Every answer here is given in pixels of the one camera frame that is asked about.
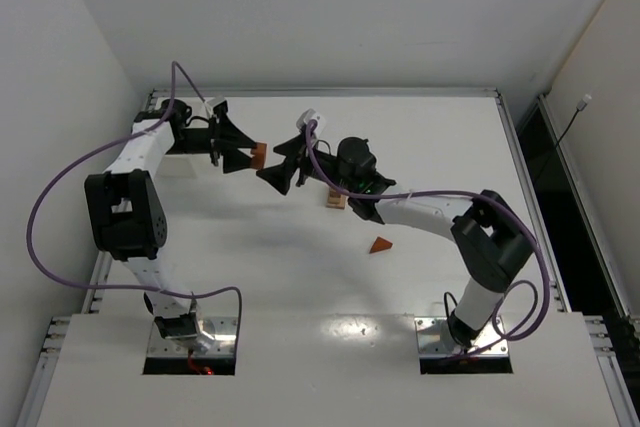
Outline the reddish-brown arch wood block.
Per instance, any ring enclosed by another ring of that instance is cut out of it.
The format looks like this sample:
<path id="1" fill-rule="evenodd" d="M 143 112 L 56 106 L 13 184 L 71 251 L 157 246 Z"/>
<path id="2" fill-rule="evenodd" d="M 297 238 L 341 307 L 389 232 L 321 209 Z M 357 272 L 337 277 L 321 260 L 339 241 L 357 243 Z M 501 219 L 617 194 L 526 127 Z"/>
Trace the reddish-brown arch wood block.
<path id="1" fill-rule="evenodd" d="M 251 169 L 261 170 L 264 168 L 267 149 L 268 147 L 266 143 L 258 142 L 256 146 L 251 150 Z"/>

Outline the reddish-brown triangular wood block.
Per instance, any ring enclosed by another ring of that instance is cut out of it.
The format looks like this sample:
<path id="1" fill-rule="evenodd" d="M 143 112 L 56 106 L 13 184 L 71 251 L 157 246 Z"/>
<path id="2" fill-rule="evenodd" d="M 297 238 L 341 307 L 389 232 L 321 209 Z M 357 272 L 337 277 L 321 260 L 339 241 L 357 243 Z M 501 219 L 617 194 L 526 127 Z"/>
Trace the reddish-brown triangular wood block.
<path id="1" fill-rule="evenodd" d="M 375 254 L 390 250 L 393 247 L 393 243 L 386 238 L 378 236 L 372 243 L 369 253 Z"/>

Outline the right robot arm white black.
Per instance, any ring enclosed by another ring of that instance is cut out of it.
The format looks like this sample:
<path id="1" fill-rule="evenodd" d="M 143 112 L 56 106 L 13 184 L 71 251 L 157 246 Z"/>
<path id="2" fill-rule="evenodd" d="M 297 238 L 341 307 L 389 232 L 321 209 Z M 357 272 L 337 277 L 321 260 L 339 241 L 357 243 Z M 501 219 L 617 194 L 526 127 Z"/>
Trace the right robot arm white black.
<path id="1" fill-rule="evenodd" d="M 329 154 L 299 134 L 274 151 L 283 162 L 257 175 L 279 193 L 287 194 L 309 178 L 329 179 L 361 219 L 416 228 L 456 245 L 470 276 L 446 320 L 448 339 L 456 347 L 471 347 L 533 252 L 499 194 L 484 190 L 473 200 L 457 194 L 407 196 L 377 171 L 365 139 L 347 137 Z"/>

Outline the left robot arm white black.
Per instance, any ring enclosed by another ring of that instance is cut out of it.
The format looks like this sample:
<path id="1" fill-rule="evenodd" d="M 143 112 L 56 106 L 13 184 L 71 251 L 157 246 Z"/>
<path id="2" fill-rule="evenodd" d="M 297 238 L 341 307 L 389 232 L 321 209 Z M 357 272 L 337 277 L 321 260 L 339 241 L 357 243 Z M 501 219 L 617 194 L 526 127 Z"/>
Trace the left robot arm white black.
<path id="1" fill-rule="evenodd" d="M 145 305 L 160 336 L 195 348 L 207 337 L 194 293 L 181 286 L 162 259 L 168 221 L 154 186 L 166 155 L 206 154 L 223 173 L 263 167 L 266 146 L 243 133 L 228 116 L 228 103 L 203 105 L 204 126 L 195 128 L 191 106 L 166 99 L 140 112 L 133 139 L 104 172 L 90 175 L 84 190 L 97 248 L 122 262 L 144 288 Z"/>

